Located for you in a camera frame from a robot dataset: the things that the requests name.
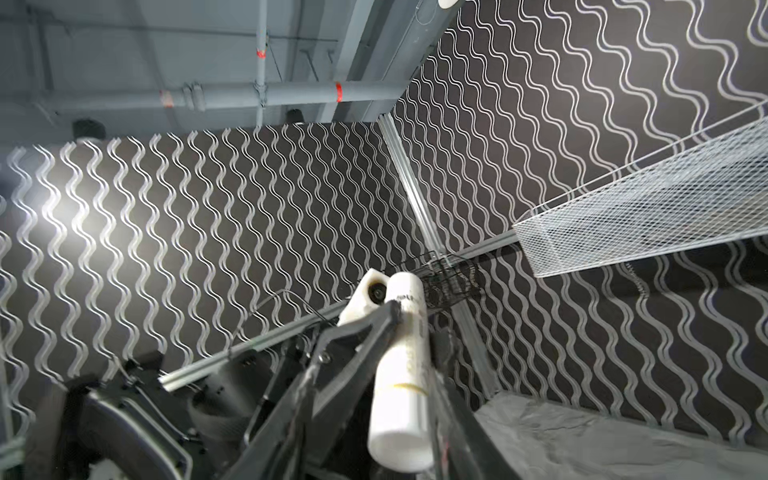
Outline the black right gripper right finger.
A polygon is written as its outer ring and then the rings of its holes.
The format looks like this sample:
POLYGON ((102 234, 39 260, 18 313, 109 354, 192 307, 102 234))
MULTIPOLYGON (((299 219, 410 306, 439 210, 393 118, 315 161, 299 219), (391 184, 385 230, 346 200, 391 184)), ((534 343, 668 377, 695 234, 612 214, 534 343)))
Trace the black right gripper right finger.
POLYGON ((445 374, 453 365, 457 337, 448 330, 429 335, 430 435, 437 479, 518 479, 445 374))

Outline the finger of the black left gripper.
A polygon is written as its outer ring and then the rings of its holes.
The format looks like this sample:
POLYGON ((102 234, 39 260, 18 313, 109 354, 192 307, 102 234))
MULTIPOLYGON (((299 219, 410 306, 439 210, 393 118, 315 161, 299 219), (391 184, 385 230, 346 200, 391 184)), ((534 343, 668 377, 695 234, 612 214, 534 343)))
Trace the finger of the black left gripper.
POLYGON ((295 416, 291 427, 302 437, 302 453, 327 456, 354 416, 358 402, 368 389, 397 326, 403 321, 400 303, 389 301, 363 319, 324 332, 309 367, 288 390, 295 416), (364 335, 359 349, 325 385, 316 389, 322 368, 320 356, 334 342, 364 335))

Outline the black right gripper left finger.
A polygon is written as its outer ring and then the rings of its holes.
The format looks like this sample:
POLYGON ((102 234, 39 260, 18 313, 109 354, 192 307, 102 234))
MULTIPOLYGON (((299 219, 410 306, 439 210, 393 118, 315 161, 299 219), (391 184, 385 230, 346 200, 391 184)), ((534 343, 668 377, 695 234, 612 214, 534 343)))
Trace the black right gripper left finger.
POLYGON ((334 479, 326 466, 336 442, 336 406, 322 399, 310 363, 290 385, 225 479, 334 479))

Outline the white glue stick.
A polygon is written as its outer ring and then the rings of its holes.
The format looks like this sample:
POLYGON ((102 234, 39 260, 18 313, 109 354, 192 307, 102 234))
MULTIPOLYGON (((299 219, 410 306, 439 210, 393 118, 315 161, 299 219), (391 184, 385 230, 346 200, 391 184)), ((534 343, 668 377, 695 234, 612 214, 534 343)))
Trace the white glue stick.
POLYGON ((434 464, 427 384, 431 359, 423 283, 412 273, 396 273, 388 282, 385 299, 399 304, 402 321, 377 367, 367 447, 379 465, 395 472, 419 473, 434 464))

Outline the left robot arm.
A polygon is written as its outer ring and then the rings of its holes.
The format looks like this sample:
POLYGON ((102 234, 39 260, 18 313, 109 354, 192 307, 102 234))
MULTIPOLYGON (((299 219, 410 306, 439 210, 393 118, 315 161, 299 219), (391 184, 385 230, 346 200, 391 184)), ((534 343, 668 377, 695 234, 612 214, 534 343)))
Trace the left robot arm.
POLYGON ((24 448, 26 479, 96 479, 113 464, 129 479, 350 479, 366 477, 357 413, 404 319, 387 302, 363 318, 318 329, 272 362, 231 357, 189 393, 159 381, 158 352, 103 381, 51 386, 24 448))

